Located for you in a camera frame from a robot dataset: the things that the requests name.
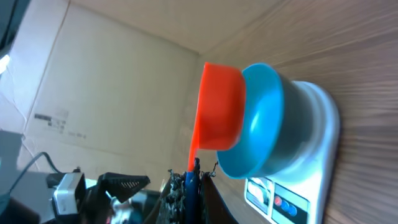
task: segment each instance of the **light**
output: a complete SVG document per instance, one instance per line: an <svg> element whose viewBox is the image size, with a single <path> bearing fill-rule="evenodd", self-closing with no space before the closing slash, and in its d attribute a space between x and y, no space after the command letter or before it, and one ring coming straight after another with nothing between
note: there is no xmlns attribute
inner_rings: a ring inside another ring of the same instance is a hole
<svg viewBox="0 0 398 224"><path fill-rule="evenodd" d="M10 62L10 56L5 55L2 59L0 59L0 74L2 74L6 69L7 65Z"/></svg>

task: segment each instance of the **orange plastic scoop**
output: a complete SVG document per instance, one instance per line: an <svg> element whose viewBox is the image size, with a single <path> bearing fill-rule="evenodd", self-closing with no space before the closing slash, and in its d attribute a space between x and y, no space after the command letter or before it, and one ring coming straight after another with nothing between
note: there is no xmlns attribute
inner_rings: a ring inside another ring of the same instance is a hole
<svg viewBox="0 0 398 224"><path fill-rule="evenodd" d="M237 68L205 63L188 159L193 170L197 149L228 150L243 125L246 86Z"/></svg>

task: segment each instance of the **white scale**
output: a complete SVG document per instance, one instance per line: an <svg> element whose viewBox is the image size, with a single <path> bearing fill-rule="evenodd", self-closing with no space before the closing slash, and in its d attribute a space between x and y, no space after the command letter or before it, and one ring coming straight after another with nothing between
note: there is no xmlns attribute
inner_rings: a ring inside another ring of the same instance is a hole
<svg viewBox="0 0 398 224"><path fill-rule="evenodd" d="M244 199L272 224L321 223L340 119L335 102L324 89L309 82L293 84L310 103L311 137L287 168L268 177L246 179Z"/></svg>

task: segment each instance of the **scale control panel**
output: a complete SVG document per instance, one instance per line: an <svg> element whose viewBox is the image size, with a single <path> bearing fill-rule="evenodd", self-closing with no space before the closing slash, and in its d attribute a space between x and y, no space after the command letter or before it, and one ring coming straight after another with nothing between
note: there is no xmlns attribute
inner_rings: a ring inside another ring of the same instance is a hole
<svg viewBox="0 0 398 224"><path fill-rule="evenodd" d="M271 223L308 223L310 202L267 178L247 179L244 196Z"/></svg>

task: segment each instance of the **red button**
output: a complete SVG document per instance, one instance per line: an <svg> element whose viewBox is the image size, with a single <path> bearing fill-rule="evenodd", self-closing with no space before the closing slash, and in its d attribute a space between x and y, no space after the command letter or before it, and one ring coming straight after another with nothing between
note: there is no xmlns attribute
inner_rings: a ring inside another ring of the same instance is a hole
<svg viewBox="0 0 398 224"><path fill-rule="evenodd" d="M282 199L279 196L275 196L275 204L276 206L280 206L282 204Z"/></svg>

